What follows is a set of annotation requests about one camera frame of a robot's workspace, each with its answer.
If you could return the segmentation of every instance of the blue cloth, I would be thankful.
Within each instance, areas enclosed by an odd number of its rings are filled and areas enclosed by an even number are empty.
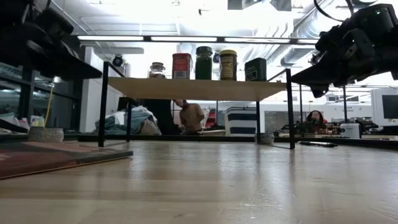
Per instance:
[[[142,122],[145,121],[146,119],[151,120],[154,122],[152,119],[152,116],[149,113],[145,113],[142,111],[133,111],[131,113],[131,128],[130,128],[130,133],[131,134],[139,134],[139,131],[141,130],[141,125]],[[100,121],[95,122],[95,128],[96,132],[98,132],[100,126]],[[127,126],[126,125],[120,125],[120,124],[115,124],[115,118],[114,116],[110,116],[108,118],[105,118],[105,134],[126,134],[127,133]]]

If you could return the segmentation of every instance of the gold lid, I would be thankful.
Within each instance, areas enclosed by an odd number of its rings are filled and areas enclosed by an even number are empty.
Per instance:
[[[238,55],[238,54],[236,53],[236,51],[234,51],[234,50],[222,50],[222,51],[220,52],[220,55],[223,55],[223,54]]]

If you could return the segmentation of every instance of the green jar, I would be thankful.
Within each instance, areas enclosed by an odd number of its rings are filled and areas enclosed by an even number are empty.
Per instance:
[[[202,46],[197,48],[197,62],[195,64],[195,79],[211,80],[213,74],[213,60],[211,47]]]

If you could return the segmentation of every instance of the rug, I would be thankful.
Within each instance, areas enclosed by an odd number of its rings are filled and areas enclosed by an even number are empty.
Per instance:
[[[0,144],[0,179],[132,156],[128,147],[114,149],[72,143]]]

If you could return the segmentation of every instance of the red jar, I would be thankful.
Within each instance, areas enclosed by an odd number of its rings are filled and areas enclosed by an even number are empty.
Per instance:
[[[173,79],[190,79],[192,69],[192,57],[190,54],[173,54]]]

